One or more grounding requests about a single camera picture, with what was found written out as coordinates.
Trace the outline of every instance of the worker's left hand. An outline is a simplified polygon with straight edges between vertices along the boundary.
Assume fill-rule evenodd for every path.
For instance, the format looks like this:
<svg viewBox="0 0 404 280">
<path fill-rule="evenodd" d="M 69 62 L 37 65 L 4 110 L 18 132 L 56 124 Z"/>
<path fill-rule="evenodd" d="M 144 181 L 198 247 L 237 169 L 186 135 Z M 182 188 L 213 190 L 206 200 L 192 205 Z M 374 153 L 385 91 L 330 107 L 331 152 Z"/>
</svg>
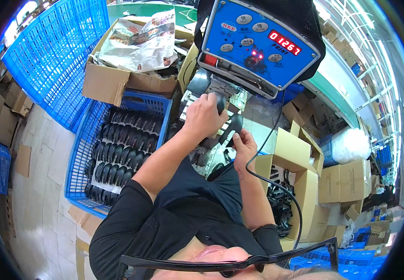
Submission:
<svg viewBox="0 0 404 280">
<path fill-rule="evenodd" d="M 202 94 L 199 99 L 189 105 L 186 120 L 182 129 L 202 141 L 205 137 L 217 132 L 228 120 L 227 110 L 218 114 L 216 94 Z"/>
</svg>

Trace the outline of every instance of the person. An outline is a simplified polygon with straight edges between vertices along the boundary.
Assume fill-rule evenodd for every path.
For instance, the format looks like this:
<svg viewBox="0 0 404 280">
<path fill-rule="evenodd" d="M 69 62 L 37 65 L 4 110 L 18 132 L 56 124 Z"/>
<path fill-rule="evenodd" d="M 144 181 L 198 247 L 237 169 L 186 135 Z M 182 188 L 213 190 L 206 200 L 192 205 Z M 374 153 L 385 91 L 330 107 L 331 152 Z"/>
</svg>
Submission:
<svg viewBox="0 0 404 280">
<path fill-rule="evenodd" d="M 233 135 L 233 163 L 212 182 L 191 166 L 188 154 L 228 120 L 217 112 L 215 94 L 203 94 L 188 107 L 182 129 L 157 149 L 132 177 L 96 230 L 89 249 L 97 279 L 114 279 L 121 255 L 191 262 L 244 260 L 283 250 L 272 209 L 259 179 L 246 163 L 257 146 L 242 129 Z M 255 171 L 255 162 L 249 165 Z M 341 279 L 335 272 L 291 271 L 284 262 L 238 271 L 232 280 Z M 220 280 L 220 272 L 138 269 L 129 279 Z"/>
<path fill-rule="evenodd" d="M 379 206 L 383 203 L 388 205 L 396 204 L 394 202 L 395 196 L 393 195 L 393 186 L 382 185 L 385 191 L 381 194 L 370 194 L 366 199 L 363 200 L 362 212 L 371 209 L 374 206 Z"/>
</svg>

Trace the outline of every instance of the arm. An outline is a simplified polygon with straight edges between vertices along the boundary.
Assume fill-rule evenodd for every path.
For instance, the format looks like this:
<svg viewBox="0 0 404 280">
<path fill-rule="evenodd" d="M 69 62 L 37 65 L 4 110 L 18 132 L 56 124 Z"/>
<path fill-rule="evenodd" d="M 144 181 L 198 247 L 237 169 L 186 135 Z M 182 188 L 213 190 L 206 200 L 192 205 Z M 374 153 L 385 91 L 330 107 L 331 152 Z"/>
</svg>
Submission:
<svg viewBox="0 0 404 280">
<path fill-rule="evenodd" d="M 238 133 L 233 135 L 233 142 L 233 148 L 236 150 L 234 165 L 239 175 L 245 225 L 253 231 L 266 224 L 275 224 L 272 208 L 261 181 L 245 170 L 245 165 L 257 150 L 252 134 L 242 129 L 241 136 Z M 255 160 L 250 163 L 249 169 L 255 172 Z"/>
<path fill-rule="evenodd" d="M 185 156 L 228 120 L 226 110 L 218 115 L 216 103 L 214 93 L 202 94 L 188 107 L 183 128 L 157 149 L 133 176 L 132 180 L 140 183 L 152 201 L 169 183 Z"/>
</svg>

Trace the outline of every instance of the blue control panel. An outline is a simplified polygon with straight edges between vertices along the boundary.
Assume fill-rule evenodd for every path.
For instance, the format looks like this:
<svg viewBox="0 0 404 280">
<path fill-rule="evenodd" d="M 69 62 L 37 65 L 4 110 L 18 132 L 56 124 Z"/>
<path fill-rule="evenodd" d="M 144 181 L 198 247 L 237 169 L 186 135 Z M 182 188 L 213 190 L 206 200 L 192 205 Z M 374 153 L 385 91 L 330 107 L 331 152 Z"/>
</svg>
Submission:
<svg viewBox="0 0 404 280">
<path fill-rule="evenodd" d="M 299 37 L 256 11 L 220 1 L 205 51 L 285 88 L 319 56 Z"/>
</svg>

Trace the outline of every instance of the oval button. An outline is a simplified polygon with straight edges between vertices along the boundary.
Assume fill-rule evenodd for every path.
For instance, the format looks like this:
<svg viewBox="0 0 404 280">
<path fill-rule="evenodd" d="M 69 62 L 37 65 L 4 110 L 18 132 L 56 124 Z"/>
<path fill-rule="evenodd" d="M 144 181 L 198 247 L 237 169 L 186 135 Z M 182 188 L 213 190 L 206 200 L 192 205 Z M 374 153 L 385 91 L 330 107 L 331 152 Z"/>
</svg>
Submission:
<svg viewBox="0 0 404 280">
<path fill-rule="evenodd" d="M 241 40 L 241 45 L 244 47 L 251 46 L 253 44 L 254 40 L 252 38 L 245 38 Z"/>
<path fill-rule="evenodd" d="M 280 54 L 274 53 L 274 54 L 270 55 L 270 56 L 268 57 L 268 59 L 269 59 L 270 61 L 272 61 L 272 62 L 278 62 L 278 61 L 280 61 L 281 59 L 283 59 L 283 57 L 282 57 Z"/>
<path fill-rule="evenodd" d="M 237 19 L 236 22 L 240 25 L 247 24 L 252 21 L 252 16 L 251 15 L 240 15 Z"/>
<path fill-rule="evenodd" d="M 232 49 L 233 49 L 233 45 L 232 45 L 232 44 L 223 44 L 223 45 L 221 46 L 221 51 L 224 52 L 224 53 L 229 52 L 229 51 L 231 51 Z"/>
<path fill-rule="evenodd" d="M 269 26 L 267 25 L 267 23 L 265 22 L 259 22 L 257 24 L 255 24 L 252 29 L 255 32 L 264 32 L 269 28 Z"/>
</svg>

